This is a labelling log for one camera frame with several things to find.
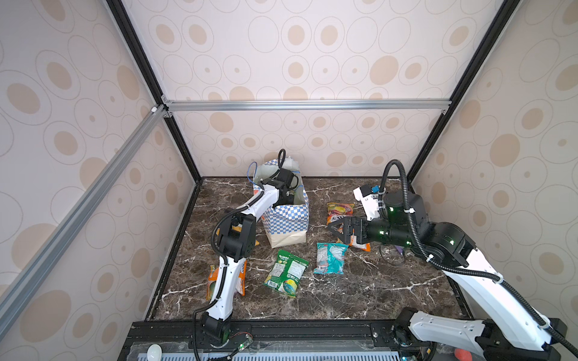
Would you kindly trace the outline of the Fox's fruit candy packet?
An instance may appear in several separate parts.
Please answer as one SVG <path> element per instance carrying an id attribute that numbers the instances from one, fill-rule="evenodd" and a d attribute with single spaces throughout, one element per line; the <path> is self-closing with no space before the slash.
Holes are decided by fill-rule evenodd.
<path id="1" fill-rule="evenodd" d="M 327 225 L 342 218 L 353 216 L 354 207 L 355 205 L 352 203 L 329 202 Z"/>

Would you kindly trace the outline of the teal mint candy packet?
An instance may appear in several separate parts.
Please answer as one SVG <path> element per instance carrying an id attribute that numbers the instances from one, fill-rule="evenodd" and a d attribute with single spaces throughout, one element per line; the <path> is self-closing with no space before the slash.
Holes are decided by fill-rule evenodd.
<path id="1" fill-rule="evenodd" d="M 317 263 L 315 274 L 343 274 L 348 245 L 340 243 L 317 243 Z"/>

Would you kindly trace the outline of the blue checkered paper bag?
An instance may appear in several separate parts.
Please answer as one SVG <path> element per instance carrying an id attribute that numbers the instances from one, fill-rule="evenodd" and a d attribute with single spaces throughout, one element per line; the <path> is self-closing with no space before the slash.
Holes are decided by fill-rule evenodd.
<path id="1" fill-rule="evenodd" d="M 284 149 L 278 152 L 276 159 L 272 159 L 255 167 L 254 174 L 248 176 L 253 184 L 254 193 L 263 188 L 271 188 L 278 192 L 273 185 L 272 177 L 279 168 L 292 171 L 299 180 L 299 186 L 295 192 L 293 205 L 275 205 L 278 199 L 269 207 L 260 219 L 269 243 L 272 248 L 297 245 L 306 241 L 306 233 L 309 227 L 309 198 L 300 174 L 299 163 L 286 156 Z"/>

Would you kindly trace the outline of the green snack packet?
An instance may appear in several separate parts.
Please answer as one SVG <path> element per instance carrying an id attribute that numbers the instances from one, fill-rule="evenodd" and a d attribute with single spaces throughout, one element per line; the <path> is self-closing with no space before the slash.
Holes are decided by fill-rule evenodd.
<path id="1" fill-rule="evenodd" d="M 278 293 L 294 298 L 309 261 L 288 251 L 280 250 L 272 270 L 263 285 Z"/>

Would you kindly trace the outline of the small orange Fox's packet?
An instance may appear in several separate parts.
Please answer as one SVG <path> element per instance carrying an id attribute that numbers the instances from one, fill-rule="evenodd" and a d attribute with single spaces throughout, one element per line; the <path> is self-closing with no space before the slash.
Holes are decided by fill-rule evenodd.
<path id="1" fill-rule="evenodd" d="M 239 269 L 238 280 L 236 284 L 236 293 L 241 296 L 245 296 L 245 276 L 247 270 L 247 260 L 242 264 L 241 268 Z M 217 280 L 219 275 L 219 268 L 216 265 L 211 265 L 208 283 L 206 288 L 206 300 L 211 301 L 213 293 L 215 292 L 215 288 L 217 286 Z"/>

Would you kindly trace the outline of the orange candy packet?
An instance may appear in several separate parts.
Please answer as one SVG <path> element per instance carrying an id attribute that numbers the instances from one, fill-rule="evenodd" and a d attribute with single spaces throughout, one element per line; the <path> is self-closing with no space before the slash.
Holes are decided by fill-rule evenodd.
<path id="1" fill-rule="evenodd" d="M 366 251 L 366 252 L 370 252 L 371 251 L 371 245 L 370 243 L 366 243 L 366 244 L 360 244 L 357 241 L 351 239 L 349 242 L 349 246 L 353 247 L 353 248 L 357 248 L 360 249 L 362 251 Z"/>

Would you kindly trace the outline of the yellow snack packet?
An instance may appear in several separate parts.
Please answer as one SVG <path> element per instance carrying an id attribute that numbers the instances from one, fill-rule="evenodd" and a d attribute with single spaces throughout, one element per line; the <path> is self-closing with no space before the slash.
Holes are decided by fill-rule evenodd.
<path id="1" fill-rule="evenodd" d="M 216 236 L 219 236 L 219 235 L 220 235 L 220 229 L 217 229 L 217 231 L 216 231 L 215 234 L 216 234 Z M 260 244 L 260 242 L 257 241 L 257 240 L 255 240 L 254 245 L 257 246 L 257 245 L 259 245 L 259 244 Z"/>

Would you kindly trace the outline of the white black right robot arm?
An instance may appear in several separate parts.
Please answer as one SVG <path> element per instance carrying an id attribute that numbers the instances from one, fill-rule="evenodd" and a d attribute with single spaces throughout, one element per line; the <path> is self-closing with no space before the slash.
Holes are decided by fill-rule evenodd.
<path id="1" fill-rule="evenodd" d="M 355 192 L 366 214 L 328 224 L 340 241 L 409 248 L 453 279 L 489 316 L 486 320 L 458 320 L 406 307 L 387 332 L 398 347 L 446 344 L 486 360 L 559 360 L 554 344 L 577 353 L 565 338 L 565 323 L 549 319 L 530 305 L 462 229 L 430 221 L 420 196 L 400 191 L 365 193 L 363 188 Z"/>

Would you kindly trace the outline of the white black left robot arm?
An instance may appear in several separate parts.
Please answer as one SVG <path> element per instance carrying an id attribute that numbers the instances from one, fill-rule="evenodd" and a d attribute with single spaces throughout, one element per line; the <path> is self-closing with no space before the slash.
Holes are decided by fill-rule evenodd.
<path id="1" fill-rule="evenodd" d="M 297 184 L 292 171 L 279 168 L 259 180 L 257 193 L 243 205 L 230 209 L 215 226 L 211 245 L 219 256 L 218 277 L 201 317 L 203 332 L 213 340 L 224 344 L 229 338 L 236 285 L 255 246 L 257 221 L 267 210 L 292 200 L 292 187 Z"/>

